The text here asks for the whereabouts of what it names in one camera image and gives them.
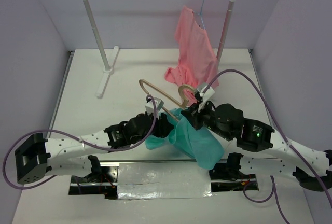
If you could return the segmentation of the tan wooden hanger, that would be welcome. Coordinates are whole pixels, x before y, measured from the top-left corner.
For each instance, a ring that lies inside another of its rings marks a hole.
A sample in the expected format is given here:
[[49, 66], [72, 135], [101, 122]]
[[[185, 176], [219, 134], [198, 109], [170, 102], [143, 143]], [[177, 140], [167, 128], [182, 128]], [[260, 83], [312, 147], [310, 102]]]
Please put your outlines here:
[[169, 101], [171, 101], [172, 103], [174, 103], [180, 109], [185, 109], [189, 103], [189, 98], [185, 95], [185, 91], [189, 91], [191, 93], [195, 93], [195, 91], [196, 91], [194, 87], [187, 85], [187, 84], [183, 84], [183, 85], [179, 86], [177, 91], [178, 91], [178, 95], [180, 96], [180, 98], [182, 100], [180, 102], [180, 101], [176, 100], [174, 97], [172, 97], [171, 95], [169, 95], [168, 93], [166, 93], [165, 91], [163, 91], [162, 89], [158, 88], [157, 86], [153, 85], [151, 82], [149, 82], [145, 79], [140, 79], [139, 85], [140, 85], [141, 89], [147, 95], [150, 95], [150, 92], [146, 89], [145, 86], [148, 86], [149, 88], [153, 89], [154, 91], [159, 93], [161, 96], [163, 96], [164, 98], [166, 98]]

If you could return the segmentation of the teal t shirt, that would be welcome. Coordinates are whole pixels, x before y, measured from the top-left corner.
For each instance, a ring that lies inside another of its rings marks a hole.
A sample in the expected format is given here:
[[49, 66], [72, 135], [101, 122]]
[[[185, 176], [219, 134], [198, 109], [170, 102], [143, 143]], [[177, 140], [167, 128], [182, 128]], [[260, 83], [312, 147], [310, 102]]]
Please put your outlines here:
[[149, 136], [145, 145], [149, 150], [157, 149], [169, 143], [181, 153], [195, 159], [198, 166], [211, 170], [222, 158], [225, 151], [220, 142], [207, 128], [195, 130], [181, 114], [180, 108], [170, 110], [179, 121], [166, 114], [167, 120], [174, 129], [166, 137]]

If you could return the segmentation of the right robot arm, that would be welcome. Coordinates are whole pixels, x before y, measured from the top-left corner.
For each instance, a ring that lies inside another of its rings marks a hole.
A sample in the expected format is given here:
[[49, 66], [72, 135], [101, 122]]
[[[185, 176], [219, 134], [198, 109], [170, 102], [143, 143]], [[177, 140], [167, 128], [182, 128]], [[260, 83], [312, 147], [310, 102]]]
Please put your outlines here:
[[206, 128], [240, 151], [231, 152], [225, 164], [229, 177], [267, 174], [297, 181], [307, 190], [331, 188], [331, 150], [317, 151], [295, 141], [259, 120], [248, 119], [231, 104], [217, 107], [208, 101], [203, 109], [193, 104], [181, 111], [195, 130]]

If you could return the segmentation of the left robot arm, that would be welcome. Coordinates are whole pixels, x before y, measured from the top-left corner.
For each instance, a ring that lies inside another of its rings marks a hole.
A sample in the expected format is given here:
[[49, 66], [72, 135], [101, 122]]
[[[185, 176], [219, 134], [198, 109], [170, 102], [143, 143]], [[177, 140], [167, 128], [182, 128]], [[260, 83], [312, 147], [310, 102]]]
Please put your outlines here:
[[15, 151], [17, 182], [31, 184], [51, 175], [97, 181], [102, 175], [98, 154], [128, 150], [149, 137], [164, 138], [173, 129], [166, 114], [161, 113], [155, 119], [152, 114], [144, 113], [80, 138], [31, 134]]

